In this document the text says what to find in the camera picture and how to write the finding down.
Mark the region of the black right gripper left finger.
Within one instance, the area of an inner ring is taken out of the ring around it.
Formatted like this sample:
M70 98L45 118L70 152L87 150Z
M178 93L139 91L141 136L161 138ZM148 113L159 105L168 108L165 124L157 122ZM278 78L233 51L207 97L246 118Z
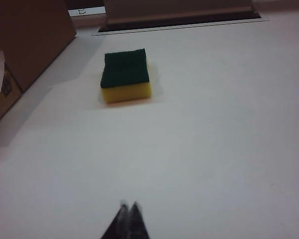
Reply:
M126 239L128 234L129 205L125 200L120 202L120 208L101 239Z

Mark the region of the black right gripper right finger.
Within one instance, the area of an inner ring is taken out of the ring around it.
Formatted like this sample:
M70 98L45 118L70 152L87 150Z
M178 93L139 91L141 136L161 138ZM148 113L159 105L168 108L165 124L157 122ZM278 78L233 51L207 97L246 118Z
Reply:
M150 236L143 220L141 206L134 202L129 213L129 238L149 239Z

